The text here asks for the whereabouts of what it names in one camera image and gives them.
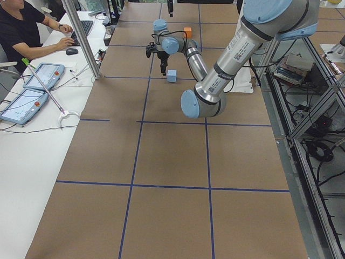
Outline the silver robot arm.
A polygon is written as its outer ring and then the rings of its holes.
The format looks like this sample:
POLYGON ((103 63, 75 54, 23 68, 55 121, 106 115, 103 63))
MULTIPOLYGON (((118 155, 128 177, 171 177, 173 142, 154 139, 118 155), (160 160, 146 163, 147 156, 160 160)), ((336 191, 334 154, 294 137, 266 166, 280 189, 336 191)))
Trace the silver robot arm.
POLYGON ((181 109, 189 118, 208 118, 221 114, 226 106, 224 88, 251 58, 260 44, 309 37, 316 32, 319 1, 244 1, 240 27, 213 67, 208 69, 193 39, 174 36, 167 22, 153 22, 154 41, 146 47, 149 57, 156 53, 165 73, 171 54, 183 53, 197 81, 181 96, 181 109))

